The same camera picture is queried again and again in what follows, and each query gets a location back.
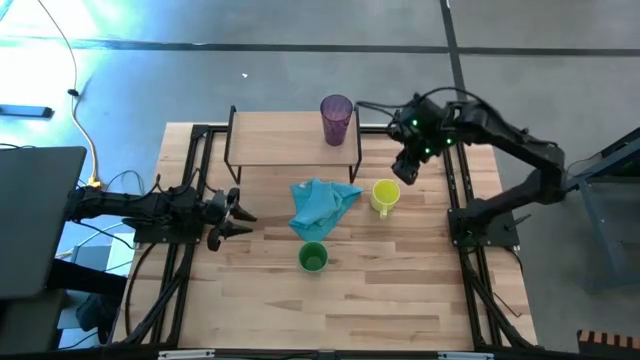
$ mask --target green cup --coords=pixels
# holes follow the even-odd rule
[[[300,248],[298,262],[308,272],[320,272],[329,262],[329,253],[322,243],[308,242]]]

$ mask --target wooden tabletop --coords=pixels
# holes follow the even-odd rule
[[[229,144],[229,164],[355,165],[358,138],[355,115],[344,143],[324,140],[320,112],[237,112]]]
[[[167,125],[157,166],[165,188],[181,181],[191,125]],[[207,182],[229,189],[234,183],[223,163],[224,146],[224,134],[216,135]],[[394,179],[390,165],[400,145],[384,135],[362,134],[362,149],[354,185],[364,192],[324,241],[330,260],[320,274],[298,267],[302,241],[287,225],[295,214],[289,185],[313,177],[347,183],[344,170],[320,166],[244,170],[241,204],[259,220],[249,224],[253,233],[230,238],[219,252],[209,251],[204,243],[197,246],[181,347],[472,349],[460,264],[446,225],[449,198],[442,159],[423,165],[413,186],[400,184],[400,201],[381,221],[368,203],[371,187],[378,179]],[[492,148],[470,147],[467,157],[475,194],[488,197],[500,192]],[[464,204],[461,191],[460,199]],[[132,293],[132,324],[143,318],[158,296],[166,251],[167,246],[156,246],[141,266]],[[136,253],[135,262],[140,254]],[[493,290],[522,316],[516,318],[498,304],[522,335],[535,343],[518,263],[499,248],[488,248],[487,260]],[[480,312],[489,339],[482,306]],[[124,338],[122,310],[119,319],[116,341]]]

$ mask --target yellow cable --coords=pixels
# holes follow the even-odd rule
[[[49,16],[49,19],[51,19],[51,22],[53,22],[53,25],[55,25],[56,29],[58,29],[58,32],[64,39],[64,42],[67,44],[67,48],[69,49],[69,54],[71,54],[71,60],[73,60],[73,90],[77,92],[76,86],[78,84],[78,64],[76,63],[76,57],[73,55],[71,44],[69,44],[69,40],[67,40],[67,37],[62,32],[62,29],[60,28],[60,26],[58,26],[58,23],[54,20],[53,16],[51,16],[51,13],[49,12],[49,10],[47,10],[47,8],[44,6],[42,1],[41,0],[37,0],[37,1],[38,3],[40,3],[40,6],[44,10],[44,12],[47,13],[47,15]],[[87,185],[95,188],[102,188],[102,182],[100,181],[100,178],[98,178],[98,157],[96,156],[96,147],[93,144],[93,140],[91,140],[91,138],[89,137],[89,134],[87,134],[87,132],[82,128],[82,125],[80,125],[80,122],[78,121],[78,119],[76,119],[77,105],[74,106],[75,95],[73,94],[70,94],[70,95],[71,95],[71,119],[73,119],[73,123],[76,125],[78,130],[80,130],[82,135],[84,135],[85,139],[87,139],[87,142],[89,143],[89,148],[91,150],[91,160],[93,164],[91,168],[91,176],[89,176],[89,180],[87,180]]]

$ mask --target wooden shelf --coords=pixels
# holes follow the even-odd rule
[[[320,112],[236,112],[230,122],[231,166],[350,166],[358,162],[358,129],[352,115],[344,143],[324,140]]]

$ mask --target teal towel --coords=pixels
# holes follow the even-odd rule
[[[358,199],[362,189],[315,178],[291,185],[296,217],[289,226],[304,241],[321,241],[336,226],[342,215]]]

